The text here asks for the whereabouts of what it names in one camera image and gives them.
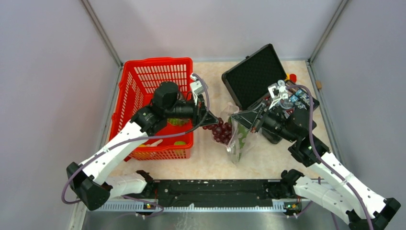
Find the green leafy vegetable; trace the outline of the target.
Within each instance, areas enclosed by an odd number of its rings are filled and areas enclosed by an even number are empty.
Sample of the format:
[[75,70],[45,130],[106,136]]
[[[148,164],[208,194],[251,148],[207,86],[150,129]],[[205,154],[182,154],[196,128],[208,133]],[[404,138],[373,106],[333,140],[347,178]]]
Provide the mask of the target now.
[[246,129],[241,124],[237,125],[237,140],[236,140],[236,145],[235,145],[235,153],[237,156],[237,161],[240,161],[243,153],[246,151],[245,143],[246,143],[246,138],[247,138],[248,134],[249,134],[248,129]]

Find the red grape bunch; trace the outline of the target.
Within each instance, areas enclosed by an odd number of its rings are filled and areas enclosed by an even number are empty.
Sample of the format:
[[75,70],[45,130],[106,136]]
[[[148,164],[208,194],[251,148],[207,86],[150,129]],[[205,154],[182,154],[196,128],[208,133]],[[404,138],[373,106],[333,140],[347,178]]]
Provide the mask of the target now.
[[232,137],[232,124],[229,121],[224,121],[218,118],[218,123],[213,125],[203,126],[204,130],[210,130],[214,141],[228,145]]

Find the clear zip top bag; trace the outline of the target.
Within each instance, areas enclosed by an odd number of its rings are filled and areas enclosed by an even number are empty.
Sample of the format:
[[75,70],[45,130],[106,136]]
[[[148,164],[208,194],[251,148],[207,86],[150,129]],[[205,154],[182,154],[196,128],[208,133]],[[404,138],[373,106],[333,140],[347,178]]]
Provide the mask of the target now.
[[[232,129],[231,140],[228,145],[223,144],[223,146],[225,146],[227,156],[228,156],[229,160],[231,160],[233,162],[233,164],[238,164],[240,162],[240,161],[237,161],[237,156],[235,153],[235,145],[236,145],[236,140],[237,140],[237,125],[239,123],[236,121],[233,121],[230,116],[233,114],[236,114],[238,112],[240,112],[239,107],[234,105],[231,102],[228,102],[225,109],[220,113],[220,117],[224,121],[229,121],[232,124],[233,129]],[[246,143],[245,143],[246,151],[243,153],[241,159],[246,157],[254,149],[254,146],[255,146],[254,141],[257,140],[257,137],[258,137],[257,134],[253,134],[253,133],[249,132],[249,134],[246,138]]]

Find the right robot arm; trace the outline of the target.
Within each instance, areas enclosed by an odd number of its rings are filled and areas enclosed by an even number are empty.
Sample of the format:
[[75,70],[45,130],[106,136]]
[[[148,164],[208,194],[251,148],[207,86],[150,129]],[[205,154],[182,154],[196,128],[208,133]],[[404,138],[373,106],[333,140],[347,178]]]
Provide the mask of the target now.
[[268,131],[290,141],[290,154],[306,168],[316,172],[330,188],[297,170],[282,173],[281,192],[286,197],[301,196],[342,219],[352,230],[383,230],[400,209],[394,198],[385,198],[362,183],[313,135],[315,122],[310,111],[295,108],[285,117],[261,103],[255,109],[231,115],[251,132]]

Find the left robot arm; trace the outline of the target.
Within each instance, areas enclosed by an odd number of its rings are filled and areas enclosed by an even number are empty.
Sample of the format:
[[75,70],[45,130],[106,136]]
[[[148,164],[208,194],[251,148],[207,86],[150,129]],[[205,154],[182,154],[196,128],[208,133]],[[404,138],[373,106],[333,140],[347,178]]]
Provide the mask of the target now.
[[[88,210],[97,210],[108,200],[128,194],[148,198],[153,194],[153,179],[142,172],[134,175],[111,177],[110,173],[132,151],[151,139],[171,139],[184,136],[205,125],[218,122],[210,112],[207,85],[203,80],[190,83],[192,99],[181,100],[176,83],[165,81],[155,90],[151,102],[135,112],[122,130],[98,152],[81,163],[67,167],[68,181],[61,199],[65,204],[67,188],[78,197]],[[159,135],[168,119],[189,119],[192,127],[186,131]]]

